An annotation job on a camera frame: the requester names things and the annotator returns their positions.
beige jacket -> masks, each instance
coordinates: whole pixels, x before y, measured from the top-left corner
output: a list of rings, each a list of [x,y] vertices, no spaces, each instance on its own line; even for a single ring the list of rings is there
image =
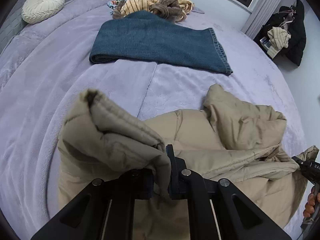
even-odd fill
[[[286,119],[271,106],[254,106],[212,85],[204,110],[177,110],[141,122],[96,90],[80,94],[60,132],[59,206],[95,178],[110,180],[148,167],[163,197],[136,201],[134,239],[189,239],[186,201],[165,196],[170,161],[164,146],[204,178],[230,179],[272,220],[284,227],[307,180],[282,150]],[[318,149],[298,155],[315,160]]]

lavender blanket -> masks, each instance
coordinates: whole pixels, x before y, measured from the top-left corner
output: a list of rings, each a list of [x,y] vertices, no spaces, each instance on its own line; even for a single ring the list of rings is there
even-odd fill
[[[209,86],[219,83],[241,100],[284,113],[283,145],[289,155],[307,148],[277,66],[243,33],[209,15],[191,13],[180,25],[214,29],[234,71],[229,77],[155,62],[91,65],[96,35],[111,19],[106,3],[72,0],[48,20],[26,26],[0,56],[0,208],[21,240],[30,239],[58,211],[58,133],[68,108],[86,88],[101,90],[145,120],[179,108],[199,109]]]

white pillow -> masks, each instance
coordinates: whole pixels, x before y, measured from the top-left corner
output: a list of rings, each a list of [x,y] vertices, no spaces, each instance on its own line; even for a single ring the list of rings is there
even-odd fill
[[[55,15],[63,7],[65,0],[26,0],[21,17],[27,23],[42,22]]]

black puffer coat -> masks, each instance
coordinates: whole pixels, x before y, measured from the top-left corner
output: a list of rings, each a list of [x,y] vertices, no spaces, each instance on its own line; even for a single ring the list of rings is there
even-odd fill
[[[289,39],[288,47],[283,48],[279,53],[281,55],[286,55],[286,57],[300,66],[301,59],[303,56],[303,50],[306,46],[306,30],[304,27],[304,6],[300,0],[297,0],[296,7],[292,7],[296,13],[293,15],[295,18],[294,22],[290,23],[288,27],[288,32],[291,34]],[[279,11],[290,10],[289,7],[282,6]],[[283,17],[286,18],[288,13],[277,13],[273,14],[268,22],[262,27],[254,41],[260,45],[260,39],[263,37],[268,37],[267,32],[272,29],[272,27],[278,27],[283,22]]]

gray curtain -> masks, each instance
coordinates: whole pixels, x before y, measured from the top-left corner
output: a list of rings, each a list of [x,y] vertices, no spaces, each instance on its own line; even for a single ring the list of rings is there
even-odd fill
[[[251,39],[254,39],[262,26],[274,13],[280,1],[281,0],[259,0],[241,31]]]

